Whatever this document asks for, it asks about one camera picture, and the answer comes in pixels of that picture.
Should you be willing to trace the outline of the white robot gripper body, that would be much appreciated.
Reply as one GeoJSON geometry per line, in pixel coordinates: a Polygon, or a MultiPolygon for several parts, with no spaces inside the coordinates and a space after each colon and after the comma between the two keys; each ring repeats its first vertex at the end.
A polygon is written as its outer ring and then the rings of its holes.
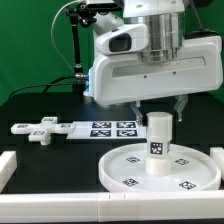
{"type": "Polygon", "coordinates": [[[188,39],[177,58],[142,60],[138,53],[99,55],[89,92],[100,105],[111,105],[218,89],[223,82],[222,41],[218,36],[188,39]]]}

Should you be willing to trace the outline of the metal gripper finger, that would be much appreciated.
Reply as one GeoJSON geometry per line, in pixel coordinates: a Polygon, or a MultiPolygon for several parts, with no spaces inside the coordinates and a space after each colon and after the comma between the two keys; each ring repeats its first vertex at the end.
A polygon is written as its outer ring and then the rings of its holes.
{"type": "Polygon", "coordinates": [[[130,105],[131,105],[131,109],[132,109],[132,111],[133,111],[134,114],[135,114],[135,117],[136,117],[136,123],[137,123],[139,126],[143,126],[143,125],[144,125],[143,114],[142,114],[141,111],[140,111],[141,103],[140,103],[139,101],[134,101],[134,102],[131,102],[130,105]]]}
{"type": "Polygon", "coordinates": [[[174,110],[176,111],[176,119],[178,122],[182,121],[182,112],[187,105],[188,96],[187,95],[179,95],[176,97],[176,104],[174,106],[174,110]]]}

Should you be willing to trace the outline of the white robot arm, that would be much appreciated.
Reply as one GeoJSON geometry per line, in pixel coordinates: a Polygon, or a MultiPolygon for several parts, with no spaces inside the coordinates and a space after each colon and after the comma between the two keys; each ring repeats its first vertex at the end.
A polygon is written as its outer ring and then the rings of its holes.
{"type": "Polygon", "coordinates": [[[188,95],[223,82],[222,39],[184,37],[184,0],[85,0],[95,14],[95,59],[88,94],[100,105],[131,104],[138,122],[144,100],[188,95]]]}

